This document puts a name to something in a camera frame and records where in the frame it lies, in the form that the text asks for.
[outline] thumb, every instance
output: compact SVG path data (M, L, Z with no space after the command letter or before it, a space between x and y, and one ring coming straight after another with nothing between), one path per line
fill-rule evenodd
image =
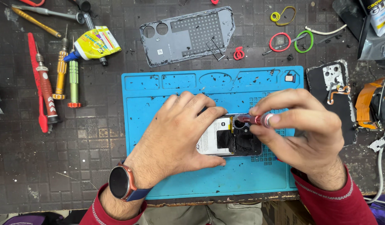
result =
M269 147L269 149L282 161L293 157L294 151L286 142L286 139L275 132L274 129L268 129L264 126L251 125L250 132Z
M203 155L198 152L194 161L195 162L193 164L193 170L226 165L226 161L222 157L213 156L213 155Z

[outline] smartwatch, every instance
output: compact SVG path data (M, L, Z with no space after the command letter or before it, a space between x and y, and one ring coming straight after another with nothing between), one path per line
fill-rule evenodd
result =
M134 201L144 198L152 188L150 189L137 189L134 184L133 171L123 165L125 160L118 163L109 176L109 189L112 195L123 201Z

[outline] yellow screwdriver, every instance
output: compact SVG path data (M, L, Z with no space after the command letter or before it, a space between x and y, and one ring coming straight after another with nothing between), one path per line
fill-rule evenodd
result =
M50 27L48 27L48 26L46 26L46 25L40 23L38 20L36 20L35 18L31 17L29 14L23 12L22 10L20 10L20 9L18 9L18 8L14 8L14 7L12 7L12 10L13 10L16 14L18 14L18 15L20 15L21 17L25 18L26 20L28 20L28 21L34 23L35 25L39 26L40 28L46 30L48 33L54 35L55 37L57 37L57 38L62 38L62 35L61 35L58 31L56 31L56 30L54 30L54 29L52 29L52 28L50 28Z
M58 57L58 67L56 69L58 73L58 78L56 79L56 89L55 93L52 94L54 99L65 99L66 95L63 94L63 89L65 85L65 74L67 70L67 63L63 61L68 55L67 49L69 47L69 39L67 39L67 24L66 24L66 33L65 37L62 39L62 49L59 52Z

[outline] red sleeve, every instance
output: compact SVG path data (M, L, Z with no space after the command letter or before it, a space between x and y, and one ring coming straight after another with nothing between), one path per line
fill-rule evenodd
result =
M106 183L99 189L93 204L87 210L86 214L80 222L80 225L133 225L138 221L138 219L140 219L142 213L146 209L146 201L144 201L141 205L140 214L138 214L133 219L119 221L108 216L102 208L101 203L99 202L99 195L107 186L108 184Z
M309 210L317 225L377 225L369 206L363 199L359 188L347 173L345 186L338 191L324 191L314 187L297 174L300 171L291 169L295 184L302 202Z

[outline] blue watch strap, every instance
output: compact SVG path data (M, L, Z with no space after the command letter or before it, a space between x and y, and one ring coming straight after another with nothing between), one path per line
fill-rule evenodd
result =
M134 201L134 200L139 200L142 198L145 198L147 194L151 191L152 188L149 189L137 189L127 197L126 201Z

